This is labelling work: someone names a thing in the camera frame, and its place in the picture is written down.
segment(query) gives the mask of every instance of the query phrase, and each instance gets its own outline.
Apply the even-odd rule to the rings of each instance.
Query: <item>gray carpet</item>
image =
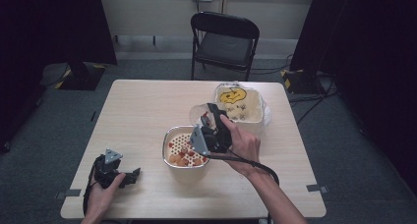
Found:
[[[118,79],[188,80],[190,64],[190,60],[119,60],[119,66],[105,71],[96,91],[49,86],[40,106],[11,141],[11,151],[0,155],[0,223],[79,223],[61,218],[63,200],[55,195],[69,189],[111,84]],[[285,60],[256,60],[254,68],[284,64]],[[42,82],[54,82],[64,68],[46,67]],[[208,80],[243,79],[235,72],[219,74],[214,68],[206,73]],[[202,77],[203,71],[198,70],[198,75]],[[282,82],[278,73],[251,75],[250,81]],[[316,102],[293,104],[295,119]],[[329,189],[323,194],[327,215],[309,219],[310,223],[417,223],[415,196],[386,157],[360,134],[355,115],[338,95],[314,108],[299,130],[318,183]]]

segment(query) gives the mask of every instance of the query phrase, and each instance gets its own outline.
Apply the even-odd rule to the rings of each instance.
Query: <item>white bowl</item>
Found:
[[[163,140],[162,158],[168,165],[171,174],[180,183],[192,184],[200,181],[207,172],[209,159],[203,158],[198,153],[192,153],[189,144],[192,126],[174,127],[168,130]],[[187,153],[181,154],[181,149],[187,147]],[[181,156],[181,160],[187,160],[188,164],[177,163],[170,159],[170,156]]]

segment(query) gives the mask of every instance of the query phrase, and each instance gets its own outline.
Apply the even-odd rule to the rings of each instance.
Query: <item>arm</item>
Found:
[[[117,175],[113,183],[107,188],[103,189],[92,176],[91,192],[89,194],[89,207],[87,208],[86,217],[82,224],[98,224],[103,218],[105,212],[110,208],[111,202],[114,198],[114,193],[119,188],[126,174],[121,173]]]
[[[239,129],[236,124],[232,123],[225,116],[221,115],[220,119],[229,129],[232,136],[233,144],[231,150],[248,160],[260,162],[261,141],[249,132]],[[230,151],[226,155],[234,156]],[[247,163],[226,162],[251,182],[267,207],[274,223],[307,223],[297,207],[285,195],[269,173]]]

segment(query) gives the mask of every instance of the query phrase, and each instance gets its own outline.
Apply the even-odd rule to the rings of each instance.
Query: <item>food container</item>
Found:
[[[205,176],[208,169],[209,159],[202,157],[191,148],[192,131],[192,126],[174,127],[168,130],[163,140],[163,161],[168,165],[175,180],[182,184],[197,183]]]
[[[264,128],[264,101],[257,90],[237,85],[220,85],[214,102],[239,127],[260,135]]]

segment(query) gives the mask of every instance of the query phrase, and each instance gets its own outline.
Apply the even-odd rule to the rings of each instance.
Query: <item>yellow smiley face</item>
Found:
[[[236,103],[246,97],[246,91],[242,88],[231,88],[230,91],[223,93],[220,96],[220,102],[222,103]]]

